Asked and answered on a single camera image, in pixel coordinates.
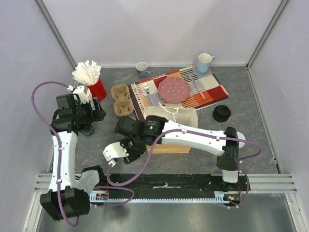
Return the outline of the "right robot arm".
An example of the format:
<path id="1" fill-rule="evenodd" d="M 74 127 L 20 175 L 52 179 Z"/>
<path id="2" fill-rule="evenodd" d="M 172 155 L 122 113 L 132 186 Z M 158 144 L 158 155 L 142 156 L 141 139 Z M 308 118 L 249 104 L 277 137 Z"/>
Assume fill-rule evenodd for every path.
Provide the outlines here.
<path id="1" fill-rule="evenodd" d="M 235 128 L 203 130 L 154 115 L 147 116 L 143 121 L 123 116 L 118 120 L 115 133 L 124 138 L 106 147 L 111 150 L 107 156 L 111 166 L 116 164 L 117 158 L 123 158 L 126 164 L 135 161 L 147 146 L 183 145 L 217 157 L 216 166 L 222 171 L 221 184 L 224 189 L 233 190 L 239 184 L 239 149 L 244 143 L 238 140 L 240 133 Z"/>

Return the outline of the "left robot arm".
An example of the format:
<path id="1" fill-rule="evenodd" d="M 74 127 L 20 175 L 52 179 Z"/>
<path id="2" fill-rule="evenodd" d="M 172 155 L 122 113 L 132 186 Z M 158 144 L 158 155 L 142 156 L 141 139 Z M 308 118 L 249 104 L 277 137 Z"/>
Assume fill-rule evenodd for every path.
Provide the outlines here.
<path id="1" fill-rule="evenodd" d="M 79 179 L 75 176 L 78 133 L 102 121 L 106 112 L 97 98 L 88 100 L 78 94 L 57 96 L 56 102 L 58 109 L 50 124 L 54 143 L 52 180 L 40 203 L 58 221 L 87 215 L 92 190 L 101 190 L 106 185 L 107 179 L 99 165 L 84 168 Z"/>

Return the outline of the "brown paper bag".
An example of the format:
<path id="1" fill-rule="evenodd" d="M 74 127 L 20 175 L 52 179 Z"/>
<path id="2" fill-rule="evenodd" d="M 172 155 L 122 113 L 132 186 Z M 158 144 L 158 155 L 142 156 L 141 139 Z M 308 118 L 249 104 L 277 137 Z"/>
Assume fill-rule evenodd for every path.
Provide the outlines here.
<path id="1" fill-rule="evenodd" d="M 198 116 L 194 108 L 183 108 L 169 103 L 166 106 L 147 106 L 143 116 L 146 118 L 149 115 L 164 117 L 189 127 L 198 127 Z M 190 147 L 183 145 L 157 144 L 153 154 L 188 154 L 190 149 Z"/>

